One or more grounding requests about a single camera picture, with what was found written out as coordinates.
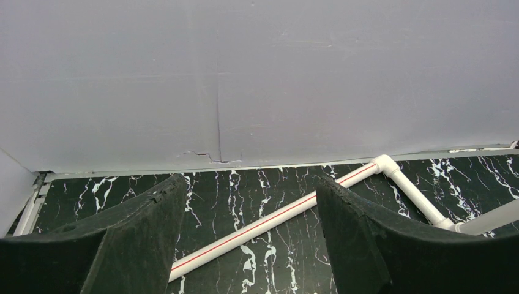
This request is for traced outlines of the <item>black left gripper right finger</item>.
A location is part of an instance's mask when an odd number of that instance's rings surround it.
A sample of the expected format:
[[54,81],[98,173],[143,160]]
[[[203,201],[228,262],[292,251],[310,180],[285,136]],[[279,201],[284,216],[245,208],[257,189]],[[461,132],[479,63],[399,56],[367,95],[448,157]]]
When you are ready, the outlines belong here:
[[316,201],[339,293],[518,292],[518,235],[436,228],[329,178],[318,184]]

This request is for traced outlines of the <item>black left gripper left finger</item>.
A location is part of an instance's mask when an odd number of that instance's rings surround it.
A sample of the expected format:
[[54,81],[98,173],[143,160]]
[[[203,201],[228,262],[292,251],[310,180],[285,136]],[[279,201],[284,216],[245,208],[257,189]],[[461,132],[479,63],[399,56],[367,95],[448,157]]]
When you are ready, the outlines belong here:
[[44,234],[1,240],[2,293],[165,293],[187,184],[170,176]]

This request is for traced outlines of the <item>white PVC pipe frame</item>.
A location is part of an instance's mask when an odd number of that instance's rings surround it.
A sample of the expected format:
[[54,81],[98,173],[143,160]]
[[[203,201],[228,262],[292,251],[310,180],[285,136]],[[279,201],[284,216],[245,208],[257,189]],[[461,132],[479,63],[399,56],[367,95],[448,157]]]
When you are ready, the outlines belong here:
[[[342,187],[349,188],[372,175],[380,173],[390,178],[434,227],[466,235],[481,235],[518,220],[518,199],[516,198],[514,201],[499,206],[479,217],[455,224],[444,216],[432,202],[427,200],[425,195],[404,175],[396,161],[386,154],[373,158],[367,164],[337,179],[336,183]],[[316,192],[311,192],[226,237],[218,239],[179,259],[171,266],[168,281],[173,282],[181,276],[316,206],[316,201]]]

